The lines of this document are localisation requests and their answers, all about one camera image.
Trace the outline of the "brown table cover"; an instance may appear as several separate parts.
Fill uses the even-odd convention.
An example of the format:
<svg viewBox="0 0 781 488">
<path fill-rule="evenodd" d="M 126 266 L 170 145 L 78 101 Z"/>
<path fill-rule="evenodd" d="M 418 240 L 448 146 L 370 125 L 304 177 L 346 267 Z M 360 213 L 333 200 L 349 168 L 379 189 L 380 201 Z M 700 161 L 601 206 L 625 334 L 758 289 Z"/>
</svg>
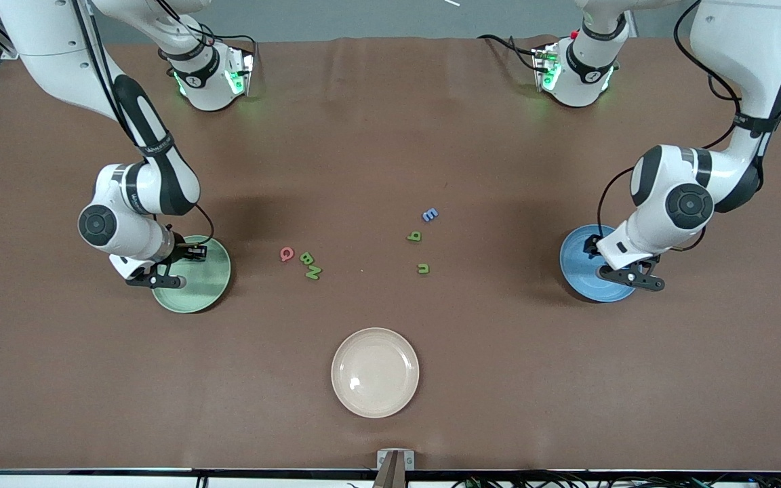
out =
<svg viewBox="0 0 781 488">
<path fill-rule="evenodd" d="M 136 151 L 4 62 L 0 468 L 359 468 L 402 447 L 425 469 L 781 470 L 781 125 L 762 191 L 664 256 L 664 291 L 583 302 L 559 268 L 616 173 L 732 119 L 672 41 L 629 41 L 585 109 L 472 39 L 265 43 L 255 97 L 218 113 L 153 47 L 111 51 L 198 173 L 235 273 L 188 315 L 126 285 L 77 218 Z M 420 364 L 384 419 L 329 376 L 370 327 Z"/>
</svg>

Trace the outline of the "light green plate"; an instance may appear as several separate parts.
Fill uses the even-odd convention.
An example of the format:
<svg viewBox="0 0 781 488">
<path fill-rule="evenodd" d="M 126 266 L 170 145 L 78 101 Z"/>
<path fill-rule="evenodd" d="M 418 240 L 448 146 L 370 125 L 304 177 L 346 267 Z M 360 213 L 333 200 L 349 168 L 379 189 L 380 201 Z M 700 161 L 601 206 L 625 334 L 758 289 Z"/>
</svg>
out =
<svg viewBox="0 0 781 488">
<path fill-rule="evenodd" d="M 181 288 L 152 290 L 162 308 L 177 313 L 196 313 L 211 308 L 223 296 L 232 276 L 230 256 L 223 244 L 215 239 L 204 246 L 207 257 L 202 262 L 182 258 L 171 268 L 162 268 L 169 276 L 178 276 L 185 281 Z"/>
</svg>

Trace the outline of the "blue plate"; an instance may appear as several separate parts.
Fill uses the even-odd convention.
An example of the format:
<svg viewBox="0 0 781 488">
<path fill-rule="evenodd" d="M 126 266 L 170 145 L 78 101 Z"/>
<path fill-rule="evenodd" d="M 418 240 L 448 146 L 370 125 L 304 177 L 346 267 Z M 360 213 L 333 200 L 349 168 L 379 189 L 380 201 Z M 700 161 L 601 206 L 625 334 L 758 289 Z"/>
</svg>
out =
<svg viewBox="0 0 781 488">
<path fill-rule="evenodd" d="M 577 294 L 591 302 L 612 303 L 632 296 L 632 287 L 599 278 L 598 270 L 605 266 L 601 256 L 590 256 L 584 244 L 592 235 L 599 235 L 595 224 L 579 226 L 571 231 L 560 246 L 560 269 L 563 277 Z"/>
</svg>

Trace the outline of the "beige plate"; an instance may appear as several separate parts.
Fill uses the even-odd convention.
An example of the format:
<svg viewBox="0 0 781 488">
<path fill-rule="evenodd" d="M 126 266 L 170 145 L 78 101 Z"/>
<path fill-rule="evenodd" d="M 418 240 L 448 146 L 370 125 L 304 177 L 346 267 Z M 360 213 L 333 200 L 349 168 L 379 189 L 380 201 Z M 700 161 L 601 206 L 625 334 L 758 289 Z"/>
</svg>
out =
<svg viewBox="0 0 781 488">
<path fill-rule="evenodd" d="M 332 359 L 332 388 L 350 413 L 384 419 L 400 413 L 414 398 L 420 364 L 400 333 L 370 327 L 352 333 Z"/>
</svg>

